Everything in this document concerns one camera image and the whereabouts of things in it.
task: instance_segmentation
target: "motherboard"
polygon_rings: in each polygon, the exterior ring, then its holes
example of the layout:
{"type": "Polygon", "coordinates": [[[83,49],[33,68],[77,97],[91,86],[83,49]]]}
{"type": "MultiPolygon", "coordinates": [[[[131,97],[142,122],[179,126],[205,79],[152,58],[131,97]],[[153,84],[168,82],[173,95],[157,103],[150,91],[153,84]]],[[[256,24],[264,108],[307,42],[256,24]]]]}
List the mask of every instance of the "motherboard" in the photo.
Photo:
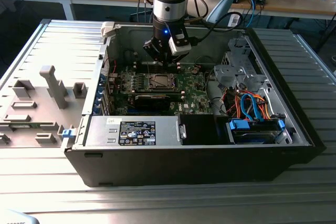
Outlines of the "motherboard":
{"type": "Polygon", "coordinates": [[[178,71],[139,72],[131,66],[110,77],[110,105],[115,115],[212,114],[204,72],[194,66],[178,71]]]}

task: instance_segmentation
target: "ribbed aluminum surface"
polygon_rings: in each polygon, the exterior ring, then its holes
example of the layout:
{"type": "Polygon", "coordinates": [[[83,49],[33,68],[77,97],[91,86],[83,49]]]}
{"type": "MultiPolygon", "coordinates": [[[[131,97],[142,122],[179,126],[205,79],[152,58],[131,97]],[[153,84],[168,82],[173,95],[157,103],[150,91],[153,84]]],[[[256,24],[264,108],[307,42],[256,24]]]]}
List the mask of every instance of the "ribbed aluminum surface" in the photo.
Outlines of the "ribbed aluminum surface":
{"type": "Polygon", "coordinates": [[[0,149],[0,202],[41,224],[334,223],[336,139],[323,133],[324,153],[269,183],[89,188],[58,148],[0,149]]]}
{"type": "Polygon", "coordinates": [[[323,142],[336,141],[336,78],[290,30],[254,29],[323,142]]]}
{"type": "Polygon", "coordinates": [[[55,77],[66,88],[75,82],[91,85],[91,77],[103,44],[100,27],[102,22],[70,22],[52,20],[41,25],[32,44],[22,55],[0,91],[0,117],[13,100],[12,86],[18,79],[30,80],[35,87],[47,87],[39,71],[43,65],[54,65],[55,77]]]}

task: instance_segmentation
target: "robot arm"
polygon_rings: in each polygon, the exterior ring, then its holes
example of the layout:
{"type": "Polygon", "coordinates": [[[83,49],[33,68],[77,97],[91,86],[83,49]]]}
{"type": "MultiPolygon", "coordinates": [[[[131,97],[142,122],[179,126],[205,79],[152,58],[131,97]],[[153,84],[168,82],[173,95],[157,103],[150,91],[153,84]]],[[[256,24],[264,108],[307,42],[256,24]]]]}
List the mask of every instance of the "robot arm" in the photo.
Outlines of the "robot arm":
{"type": "MultiPolygon", "coordinates": [[[[205,0],[209,6],[206,17],[208,22],[216,22],[227,13],[233,0],[205,0]]],[[[154,0],[153,1],[153,37],[144,45],[144,49],[155,60],[166,65],[176,63],[185,57],[194,44],[184,26],[184,16],[197,16],[194,0],[154,0]]]]}

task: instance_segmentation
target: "green circuit board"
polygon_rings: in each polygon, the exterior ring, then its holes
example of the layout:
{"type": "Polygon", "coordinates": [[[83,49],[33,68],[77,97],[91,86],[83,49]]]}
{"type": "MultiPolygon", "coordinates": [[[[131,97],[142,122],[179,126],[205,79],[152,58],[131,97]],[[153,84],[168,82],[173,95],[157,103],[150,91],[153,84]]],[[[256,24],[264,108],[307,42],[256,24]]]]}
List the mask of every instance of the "green circuit board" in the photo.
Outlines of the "green circuit board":
{"type": "Polygon", "coordinates": [[[193,66],[179,73],[136,73],[125,67],[118,73],[119,88],[112,93],[115,115],[212,114],[204,91],[204,74],[192,73],[193,66]],[[164,95],[171,99],[167,111],[137,111],[132,105],[136,95],[164,95]]]}

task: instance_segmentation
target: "warning label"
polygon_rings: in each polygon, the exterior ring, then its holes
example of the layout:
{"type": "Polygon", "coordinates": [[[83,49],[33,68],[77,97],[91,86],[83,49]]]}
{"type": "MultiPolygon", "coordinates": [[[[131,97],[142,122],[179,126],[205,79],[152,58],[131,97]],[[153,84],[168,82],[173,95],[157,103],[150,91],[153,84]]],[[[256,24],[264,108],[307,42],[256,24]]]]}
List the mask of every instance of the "warning label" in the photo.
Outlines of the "warning label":
{"type": "Polygon", "coordinates": [[[155,122],[121,122],[119,145],[156,145],[155,122]]]}

